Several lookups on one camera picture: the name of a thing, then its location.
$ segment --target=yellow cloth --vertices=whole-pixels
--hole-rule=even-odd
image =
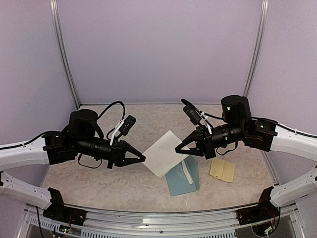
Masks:
[[[236,165],[234,163],[213,158],[209,174],[216,179],[220,179],[225,182],[233,182],[235,167]]]

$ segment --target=white wall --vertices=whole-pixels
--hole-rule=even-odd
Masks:
[[[264,42],[249,96],[252,114],[317,134],[317,1],[270,0]],[[316,163],[269,153],[280,183]],[[296,201],[309,238],[317,234],[317,193]]]
[[[81,102],[220,103],[242,94],[261,3],[58,1]]]
[[[62,129],[74,105],[58,54],[48,0],[0,2],[0,145]],[[8,170],[40,185],[47,166]],[[25,203],[0,197],[0,237],[12,238]]]

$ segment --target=blue cloth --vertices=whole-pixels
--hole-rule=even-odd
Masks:
[[[189,184],[182,163],[179,163],[165,175],[171,196],[196,192],[199,190],[199,170],[197,161],[192,156],[188,156],[184,162],[192,177],[193,183]]]

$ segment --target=robotic arm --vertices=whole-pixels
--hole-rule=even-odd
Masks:
[[[88,109],[70,114],[69,124],[62,131],[47,131],[30,141],[0,147],[0,195],[6,195],[44,209],[43,215],[54,220],[82,225],[86,212],[66,207],[58,190],[32,186],[10,176],[5,170],[25,165],[59,164],[74,160],[78,154],[94,157],[96,161],[107,160],[112,166],[123,167],[145,161],[145,156],[124,140],[136,119],[129,115],[121,120],[111,139],[97,124],[98,115]],[[125,158],[127,152],[136,158]]]
[[[237,147],[237,142],[243,141],[245,146],[259,150],[286,152],[317,162],[317,136],[270,119],[252,117],[246,97],[232,95],[223,98],[221,118],[198,110],[187,100],[182,102],[185,104],[183,111],[197,127],[175,148],[177,153],[209,159],[216,156],[215,149],[225,148],[230,143],[236,143]],[[226,124],[213,128],[208,116],[221,119]],[[205,121],[205,125],[200,123],[201,120]],[[191,142],[195,142],[196,147],[184,150],[183,147]],[[256,207],[238,210],[239,222],[244,225],[278,216],[278,207],[316,190],[317,166],[293,181],[265,189]]]

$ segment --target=beige marble table surface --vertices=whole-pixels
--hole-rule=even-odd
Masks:
[[[98,114],[105,106],[85,106]],[[122,137],[139,151],[144,152],[168,130],[181,140],[195,127],[184,114],[183,105],[126,105],[127,115],[137,122],[126,137]],[[216,116],[221,115],[220,105],[199,105],[199,109]],[[114,106],[98,121],[104,134],[121,118],[122,109]],[[214,125],[223,122],[210,119]],[[199,164],[200,190],[171,197],[165,177],[158,178],[142,163],[123,168],[106,168],[107,162],[96,170],[77,164],[77,160],[50,166],[43,187],[58,189],[67,204],[84,207],[137,211],[180,212],[221,209],[257,202],[263,189],[272,186],[265,162],[256,149],[238,148],[217,156],[236,164],[234,182],[227,183],[209,175],[211,159],[195,157]],[[83,156],[90,166],[97,162]]]

